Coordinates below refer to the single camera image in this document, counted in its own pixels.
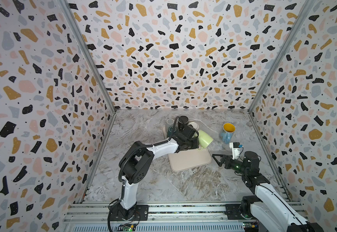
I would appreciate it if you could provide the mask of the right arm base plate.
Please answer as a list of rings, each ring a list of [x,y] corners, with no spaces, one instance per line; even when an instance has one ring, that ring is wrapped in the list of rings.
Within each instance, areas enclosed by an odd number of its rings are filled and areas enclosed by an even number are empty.
[[[263,206],[262,202],[225,204],[225,214],[228,220],[265,219],[268,214]]]

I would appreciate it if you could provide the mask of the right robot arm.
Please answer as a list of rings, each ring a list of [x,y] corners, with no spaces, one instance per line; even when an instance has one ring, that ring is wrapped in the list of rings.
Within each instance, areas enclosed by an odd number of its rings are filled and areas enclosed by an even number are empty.
[[[311,223],[274,189],[270,181],[259,172],[259,155],[247,151],[243,160],[230,155],[212,154],[218,166],[240,174],[243,183],[252,192],[244,196],[240,214],[244,218],[256,218],[269,232],[322,232],[317,223]]]

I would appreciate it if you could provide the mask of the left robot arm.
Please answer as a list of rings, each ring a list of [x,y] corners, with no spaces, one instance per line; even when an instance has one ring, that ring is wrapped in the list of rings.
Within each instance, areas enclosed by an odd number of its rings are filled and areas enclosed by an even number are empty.
[[[118,206],[128,211],[135,207],[138,183],[146,176],[154,159],[199,148],[199,131],[191,125],[172,133],[168,138],[155,144],[136,141],[119,163],[118,181],[122,192]]]

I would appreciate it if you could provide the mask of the blue butterfly mug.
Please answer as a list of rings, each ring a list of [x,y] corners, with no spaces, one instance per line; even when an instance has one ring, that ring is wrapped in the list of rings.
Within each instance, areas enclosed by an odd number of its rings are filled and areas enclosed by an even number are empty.
[[[223,125],[223,130],[220,133],[220,139],[224,144],[229,144],[231,141],[231,138],[233,136],[233,133],[235,132],[236,128],[231,123],[225,123]]]

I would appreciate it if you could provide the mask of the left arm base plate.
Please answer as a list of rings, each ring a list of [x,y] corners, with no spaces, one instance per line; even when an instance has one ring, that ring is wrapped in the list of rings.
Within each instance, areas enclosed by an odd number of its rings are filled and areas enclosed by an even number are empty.
[[[134,205],[129,210],[122,207],[121,204],[112,206],[108,215],[109,221],[147,221],[148,220],[148,205]]]

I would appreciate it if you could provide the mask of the light green mug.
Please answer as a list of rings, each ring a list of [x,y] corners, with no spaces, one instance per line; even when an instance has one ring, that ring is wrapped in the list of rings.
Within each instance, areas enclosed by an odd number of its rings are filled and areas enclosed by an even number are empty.
[[[198,130],[198,141],[203,149],[207,148],[213,142],[213,140],[214,139],[205,131]]]

